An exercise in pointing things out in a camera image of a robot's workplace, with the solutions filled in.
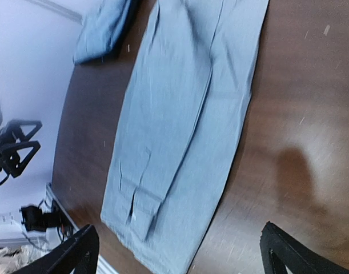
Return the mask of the grey polo shirt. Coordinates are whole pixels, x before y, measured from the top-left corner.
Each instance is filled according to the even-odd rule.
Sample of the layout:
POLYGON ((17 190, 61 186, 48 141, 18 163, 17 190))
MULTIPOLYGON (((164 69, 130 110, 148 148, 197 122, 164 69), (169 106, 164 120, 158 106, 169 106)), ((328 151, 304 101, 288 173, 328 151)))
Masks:
POLYGON ((239 144, 267 1, 156 1, 129 80, 101 220, 153 273, 186 273, 239 144))

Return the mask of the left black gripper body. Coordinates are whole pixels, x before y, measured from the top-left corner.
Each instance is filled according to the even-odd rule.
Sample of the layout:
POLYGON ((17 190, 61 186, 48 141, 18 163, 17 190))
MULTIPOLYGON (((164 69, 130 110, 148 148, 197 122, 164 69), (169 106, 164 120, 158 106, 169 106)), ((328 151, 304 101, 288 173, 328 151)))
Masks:
POLYGON ((11 143, 11 126, 5 125, 3 128, 0 128, 0 172, 5 171, 6 174, 10 174, 10 168, 8 168, 5 163, 5 156, 2 152, 2 147, 9 145, 11 143))

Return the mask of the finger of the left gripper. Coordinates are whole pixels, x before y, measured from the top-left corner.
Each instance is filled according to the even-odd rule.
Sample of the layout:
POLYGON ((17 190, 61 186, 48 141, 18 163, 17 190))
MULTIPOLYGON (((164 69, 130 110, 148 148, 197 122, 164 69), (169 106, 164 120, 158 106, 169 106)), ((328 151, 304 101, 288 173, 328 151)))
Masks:
POLYGON ((2 136, 7 143, 28 142, 41 128, 40 120, 13 119, 2 129, 2 136))
POLYGON ((2 167, 5 173, 13 178, 20 176, 40 147, 38 141, 2 145, 2 167))

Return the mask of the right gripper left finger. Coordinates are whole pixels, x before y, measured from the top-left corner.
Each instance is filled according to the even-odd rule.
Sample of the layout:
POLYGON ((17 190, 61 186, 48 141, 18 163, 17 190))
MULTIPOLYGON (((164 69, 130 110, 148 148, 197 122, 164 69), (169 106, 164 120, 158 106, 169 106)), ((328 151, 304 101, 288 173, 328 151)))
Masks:
POLYGON ((94 274, 98 257, 99 236, 95 227, 88 224, 50 253, 19 269, 18 274, 94 274))

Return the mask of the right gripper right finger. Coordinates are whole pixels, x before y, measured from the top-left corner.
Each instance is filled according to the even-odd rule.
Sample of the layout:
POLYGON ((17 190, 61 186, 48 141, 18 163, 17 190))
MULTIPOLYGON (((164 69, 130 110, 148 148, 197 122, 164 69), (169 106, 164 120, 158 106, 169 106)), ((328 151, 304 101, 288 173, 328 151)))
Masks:
POLYGON ((348 269, 308 249, 270 221, 262 229, 260 251, 265 273, 349 274, 348 269))

